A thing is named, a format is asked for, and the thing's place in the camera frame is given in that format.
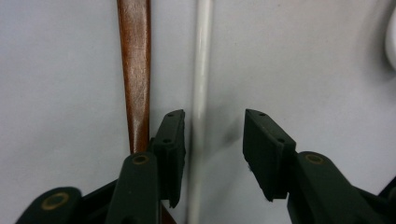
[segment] wooden rod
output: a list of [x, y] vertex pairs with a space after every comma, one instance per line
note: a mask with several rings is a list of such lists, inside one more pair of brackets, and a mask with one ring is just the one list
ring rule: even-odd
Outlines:
[[122, 68], [131, 153], [149, 144], [150, 3], [118, 0]]

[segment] screw hole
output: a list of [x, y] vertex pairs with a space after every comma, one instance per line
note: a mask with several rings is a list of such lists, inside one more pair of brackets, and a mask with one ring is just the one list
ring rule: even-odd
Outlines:
[[324, 160], [320, 156], [317, 156], [317, 155], [314, 155], [314, 154], [308, 154], [308, 155], [305, 156], [305, 158], [308, 161], [310, 161], [311, 163], [314, 163], [314, 164], [317, 164], [317, 165], [320, 165], [320, 164], [322, 164], [324, 162]]
[[41, 208], [45, 211], [53, 210], [64, 205], [67, 203], [67, 201], [69, 201], [69, 195], [67, 193], [55, 193], [44, 200], [44, 202], [41, 204]]
[[145, 155], [137, 156], [132, 159], [132, 162], [136, 165], [144, 164], [149, 161], [149, 157]]

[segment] dark green plastic part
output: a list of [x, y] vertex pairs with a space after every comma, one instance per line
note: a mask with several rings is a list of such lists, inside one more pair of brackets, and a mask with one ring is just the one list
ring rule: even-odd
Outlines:
[[268, 201], [285, 199], [289, 177], [286, 165], [295, 155], [296, 143], [268, 115], [247, 109], [244, 156]]

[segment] white pipe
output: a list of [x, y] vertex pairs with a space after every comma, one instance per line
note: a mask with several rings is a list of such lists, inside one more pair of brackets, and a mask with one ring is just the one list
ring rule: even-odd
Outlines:
[[188, 189], [189, 224], [199, 224], [201, 186], [204, 176], [206, 93], [212, 30], [213, 0], [198, 0], [194, 93], [192, 102], [191, 164]]

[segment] gray wall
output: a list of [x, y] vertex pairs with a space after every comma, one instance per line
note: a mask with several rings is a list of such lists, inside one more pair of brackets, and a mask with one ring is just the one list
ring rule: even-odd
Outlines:
[[[151, 4], [150, 134], [184, 108], [189, 136], [195, 1]], [[290, 223], [243, 159], [247, 107], [353, 185], [378, 193], [396, 175], [396, 73], [383, 50], [394, 6], [215, 1], [202, 223]], [[103, 186], [127, 155], [116, 1], [1, 1], [0, 222], [48, 189]]]

